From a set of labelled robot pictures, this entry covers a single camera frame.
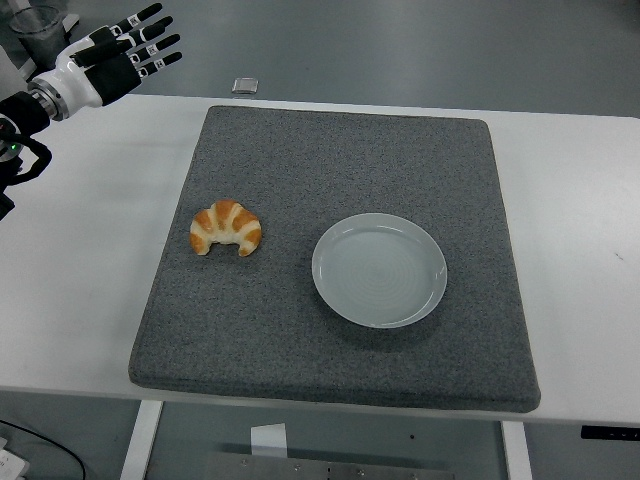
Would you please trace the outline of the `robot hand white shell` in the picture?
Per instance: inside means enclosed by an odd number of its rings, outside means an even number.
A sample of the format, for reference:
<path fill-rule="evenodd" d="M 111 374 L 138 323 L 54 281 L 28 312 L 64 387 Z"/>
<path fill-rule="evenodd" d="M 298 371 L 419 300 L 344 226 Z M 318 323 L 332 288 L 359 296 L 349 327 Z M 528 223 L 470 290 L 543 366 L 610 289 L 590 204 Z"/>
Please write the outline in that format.
<path fill-rule="evenodd" d="M 154 3 L 72 43 L 57 56 L 52 70 L 30 81 L 30 94 L 55 121 L 84 107 L 110 105 L 129 94 L 182 58 L 178 51 L 166 51 L 180 35 L 166 33 L 173 18 L 161 18 L 161 11 L 162 4 Z"/>

